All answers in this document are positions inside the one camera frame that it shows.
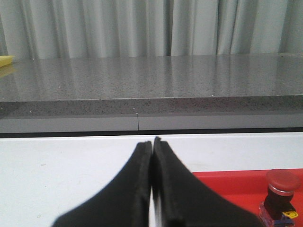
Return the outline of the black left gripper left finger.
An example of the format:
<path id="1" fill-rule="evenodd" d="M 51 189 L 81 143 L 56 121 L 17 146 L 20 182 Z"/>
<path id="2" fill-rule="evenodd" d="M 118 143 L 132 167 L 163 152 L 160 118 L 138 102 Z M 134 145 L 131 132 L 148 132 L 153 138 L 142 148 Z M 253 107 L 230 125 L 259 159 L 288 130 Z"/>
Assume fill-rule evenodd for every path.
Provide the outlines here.
<path id="1" fill-rule="evenodd" d="M 92 198 L 61 215 L 54 227 L 147 227 L 152 144 L 139 142 L 120 172 Z"/>

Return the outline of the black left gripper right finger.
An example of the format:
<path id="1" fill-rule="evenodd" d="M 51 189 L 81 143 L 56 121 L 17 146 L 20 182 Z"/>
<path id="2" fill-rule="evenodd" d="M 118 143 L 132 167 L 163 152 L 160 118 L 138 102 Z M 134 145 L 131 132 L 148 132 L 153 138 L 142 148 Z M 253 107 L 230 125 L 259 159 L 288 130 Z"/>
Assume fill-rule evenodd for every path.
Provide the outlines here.
<path id="1" fill-rule="evenodd" d="M 166 141 L 156 137 L 152 191 L 160 227 L 261 227 L 259 218 L 199 181 Z"/>

